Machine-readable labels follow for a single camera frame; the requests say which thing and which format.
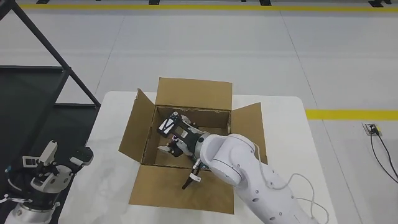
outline white table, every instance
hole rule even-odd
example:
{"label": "white table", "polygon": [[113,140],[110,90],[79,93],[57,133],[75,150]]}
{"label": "white table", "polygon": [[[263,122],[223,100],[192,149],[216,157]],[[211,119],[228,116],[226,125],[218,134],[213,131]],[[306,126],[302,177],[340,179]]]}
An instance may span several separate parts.
{"label": "white table", "polygon": [[[156,93],[146,93],[153,102]],[[128,205],[139,163],[118,152],[136,92],[111,91],[106,94],[87,146],[94,160],[72,183],[59,223],[261,223],[235,195],[235,214],[200,210]],[[234,95],[233,109],[261,102],[269,165],[285,180],[293,173],[305,175],[315,188],[315,201],[330,214],[335,211],[323,176],[317,150],[301,100],[285,96]],[[311,198],[308,183],[299,177],[290,184],[296,197]],[[302,202],[309,213],[309,203]],[[321,223],[325,212],[314,207]]]}

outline open cardboard box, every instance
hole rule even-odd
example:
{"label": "open cardboard box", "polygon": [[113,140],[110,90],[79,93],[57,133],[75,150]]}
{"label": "open cardboard box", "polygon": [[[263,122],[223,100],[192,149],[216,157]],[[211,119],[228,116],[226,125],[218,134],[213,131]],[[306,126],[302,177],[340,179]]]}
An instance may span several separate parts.
{"label": "open cardboard box", "polygon": [[260,103],[232,110],[232,83],[160,78],[155,104],[138,89],[119,147],[141,163],[129,204],[234,213],[232,186],[201,171],[201,182],[182,190],[193,162],[157,149],[169,141],[157,128],[174,111],[209,133],[246,136],[260,147],[261,161],[267,161]]}

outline floor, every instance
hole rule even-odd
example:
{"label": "floor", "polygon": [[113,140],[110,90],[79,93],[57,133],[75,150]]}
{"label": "floor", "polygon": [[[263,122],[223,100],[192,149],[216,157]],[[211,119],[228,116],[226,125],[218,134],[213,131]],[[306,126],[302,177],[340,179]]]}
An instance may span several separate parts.
{"label": "floor", "polygon": [[[367,6],[355,0],[323,3]],[[233,82],[234,94],[297,96],[306,109],[398,108],[398,13],[26,12],[100,101],[112,90],[156,91],[159,77],[182,77]],[[1,21],[0,33],[1,65],[57,64],[15,15]],[[70,81],[58,102],[90,100]],[[398,167],[397,123],[377,124]],[[310,127],[339,223],[396,223],[398,187],[374,159],[361,121],[316,120]]]}

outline yellow stripe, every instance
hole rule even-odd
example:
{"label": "yellow stripe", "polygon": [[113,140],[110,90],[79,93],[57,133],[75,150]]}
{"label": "yellow stripe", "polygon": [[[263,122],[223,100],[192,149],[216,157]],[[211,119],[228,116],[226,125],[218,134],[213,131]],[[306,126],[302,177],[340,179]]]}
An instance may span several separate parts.
{"label": "yellow stripe", "polygon": [[305,110],[308,119],[398,120],[398,110]]}
{"label": "yellow stripe", "polygon": [[161,4],[21,4],[24,9],[64,10],[217,10],[217,11],[318,11],[318,12],[398,12],[398,8],[385,7],[318,7],[318,6],[250,6],[250,5],[185,5]]}

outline power outlet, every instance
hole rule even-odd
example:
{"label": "power outlet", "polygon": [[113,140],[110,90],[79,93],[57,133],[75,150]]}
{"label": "power outlet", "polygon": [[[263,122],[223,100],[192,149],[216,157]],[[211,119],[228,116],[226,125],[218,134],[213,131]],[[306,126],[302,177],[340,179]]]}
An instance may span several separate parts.
{"label": "power outlet", "polygon": [[380,127],[378,125],[376,125],[375,123],[362,123],[363,129],[365,129],[365,133],[368,136],[373,136],[373,137],[377,137],[376,133],[371,133],[371,125],[375,125],[377,130],[379,131],[379,136],[383,136],[380,130]]}

